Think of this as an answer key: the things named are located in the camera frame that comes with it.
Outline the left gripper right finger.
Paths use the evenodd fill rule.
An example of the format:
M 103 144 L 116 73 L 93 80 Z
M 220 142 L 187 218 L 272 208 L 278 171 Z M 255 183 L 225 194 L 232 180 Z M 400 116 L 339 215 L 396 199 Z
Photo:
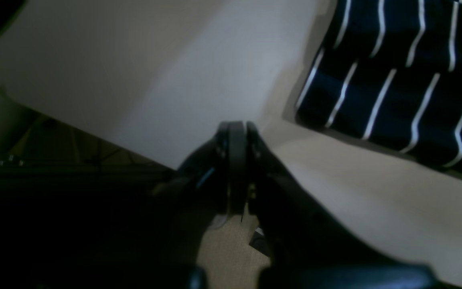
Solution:
M 271 265 L 259 289 L 438 289 L 429 267 L 361 241 L 304 190 L 254 124 L 229 123 L 232 212 L 257 216 Z

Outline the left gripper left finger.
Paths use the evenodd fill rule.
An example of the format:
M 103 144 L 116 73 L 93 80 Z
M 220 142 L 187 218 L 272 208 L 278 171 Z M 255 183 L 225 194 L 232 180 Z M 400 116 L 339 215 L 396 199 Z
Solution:
M 0 289 L 207 288 L 202 236 L 229 200 L 229 132 L 176 172 L 0 167 Z

